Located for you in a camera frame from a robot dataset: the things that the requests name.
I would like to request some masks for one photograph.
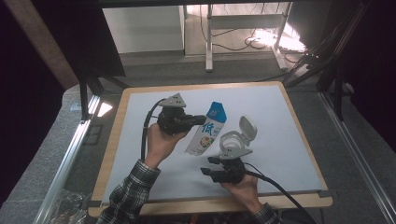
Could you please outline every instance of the person's right hand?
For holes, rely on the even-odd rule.
[[[235,199],[246,207],[252,214],[262,210],[257,193],[257,177],[245,175],[238,184],[220,183],[222,187],[231,192]]]

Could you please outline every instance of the metal frame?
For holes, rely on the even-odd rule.
[[[82,120],[78,125],[76,132],[72,138],[72,141],[64,155],[64,159],[56,173],[53,181],[49,187],[49,191],[47,192],[46,197],[44,198],[43,203],[41,204],[38,213],[35,217],[35,224],[47,223],[49,221],[50,216],[52,215],[52,211],[56,201],[59,198],[61,190],[64,187],[64,183],[72,169],[74,160],[78,154],[78,150],[82,144],[82,140],[85,136],[85,133],[88,131],[88,128],[91,124],[92,115],[95,113],[96,108],[99,105],[100,97],[93,96],[89,103],[89,117],[86,120]]]
[[[364,159],[361,150],[359,149],[358,145],[356,144],[355,140],[353,139],[352,135],[350,134],[347,126],[343,121],[341,121],[336,113],[333,111],[333,104],[332,100],[330,99],[327,92],[320,92],[319,93],[320,99],[325,104],[327,111],[330,114],[332,122],[334,123],[336,129],[341,134],[344,142],[346,143],[346,147],[349,149],[350,155],[356,166],[358,167],[364,181],[367,184],[367,187],[372,192],[375,201],[378,204],[379,209],[384,214],[385,219],[389,224],[396,223],[396,210],[392,203],[392,200],[385,192],[382,185],[376,179],[375,174],[373,173],[370,165],[367,163],[366,159]]]
[[[254,29],[254,28],[278,28],[277,40],[271,49],[275,55],[281,71],[287,71],[288,67],[279,51],[279,42],[286,26],[292,2],[288,2],[286,10],[282,14],[260,15],[226,15],[213,16],[212,5],[207,5],[207,41],[206,41],[206,72],[213,71],[213,48],[212,30],[220,29]]]

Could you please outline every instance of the white wall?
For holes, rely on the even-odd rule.
[[[119,53],[184,49],[180,7],[103,9]]]

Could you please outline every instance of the person's left hand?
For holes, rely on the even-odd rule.
[[[157,168],[175,149],[177,142],[188,132],[169,135],[164,133],[157,123],[148,128],[148,155],[145,164],[150,168]]]

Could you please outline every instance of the plaid shirt sleeve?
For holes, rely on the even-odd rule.
[[[136,223],[160,172],[137,161],[131,173],[111,193],[110,206],[102,212],[97,223]]]

